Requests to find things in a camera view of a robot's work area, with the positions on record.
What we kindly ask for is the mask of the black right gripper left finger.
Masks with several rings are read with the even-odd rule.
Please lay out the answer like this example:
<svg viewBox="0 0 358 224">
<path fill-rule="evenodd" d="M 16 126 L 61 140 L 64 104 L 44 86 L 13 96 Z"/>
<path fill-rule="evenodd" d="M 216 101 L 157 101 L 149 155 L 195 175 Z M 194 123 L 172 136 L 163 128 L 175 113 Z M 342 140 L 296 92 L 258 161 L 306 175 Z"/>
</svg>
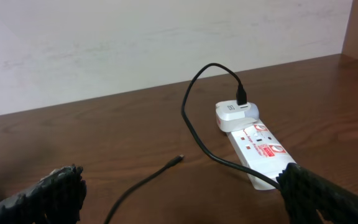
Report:
<svg viewBox="0 0 358 224">
<path fill-rule="evenodd" d="M 0 202 L 0 224 L 76 224 L 86 197 L 81 166 L 53 170 L 36 184 Z"/>
</svg>

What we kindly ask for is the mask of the white power strip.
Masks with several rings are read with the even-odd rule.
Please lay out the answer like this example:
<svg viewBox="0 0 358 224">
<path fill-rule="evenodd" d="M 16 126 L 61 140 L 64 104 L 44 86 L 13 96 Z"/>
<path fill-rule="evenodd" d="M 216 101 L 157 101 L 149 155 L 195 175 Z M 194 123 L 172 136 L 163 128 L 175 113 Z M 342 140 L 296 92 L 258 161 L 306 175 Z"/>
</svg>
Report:
<svg viewBox="0 0 358 224">
<path fill-rule="evenodd" d="M 261 120 L 216 120 L 244 167 L 276 180 L 287 164 L 294 163 L 295 160 Z"/>
</svg>

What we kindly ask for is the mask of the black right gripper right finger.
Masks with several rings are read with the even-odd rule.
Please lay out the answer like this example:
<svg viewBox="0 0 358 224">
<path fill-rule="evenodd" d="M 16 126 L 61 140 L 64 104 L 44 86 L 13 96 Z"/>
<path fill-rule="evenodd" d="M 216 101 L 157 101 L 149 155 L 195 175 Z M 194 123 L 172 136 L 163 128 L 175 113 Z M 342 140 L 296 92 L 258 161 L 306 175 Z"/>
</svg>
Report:
<svg viewBox="0 0 358 224">
<path fill-rule="evenodd" d="M 358 196 L 298 164 L 276 178 L 290 223 L 358 223 Z"/>
</svg>

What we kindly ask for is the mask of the white USB charger adapter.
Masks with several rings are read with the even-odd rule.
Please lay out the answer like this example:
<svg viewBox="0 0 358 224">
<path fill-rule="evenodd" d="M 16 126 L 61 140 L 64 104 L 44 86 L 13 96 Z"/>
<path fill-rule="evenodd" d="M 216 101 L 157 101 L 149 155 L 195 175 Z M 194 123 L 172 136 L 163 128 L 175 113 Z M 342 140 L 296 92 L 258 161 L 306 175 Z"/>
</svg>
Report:
<svg viewBox="0 0 358 224">
<path fill-rule="evenodd" d="M 259 109 L 251 102 L 238 105 L 236 100 L 216 103 L 216 119 L 221 131 L 231 133 L 248 128 L 259 120 Z"/>
</svg>

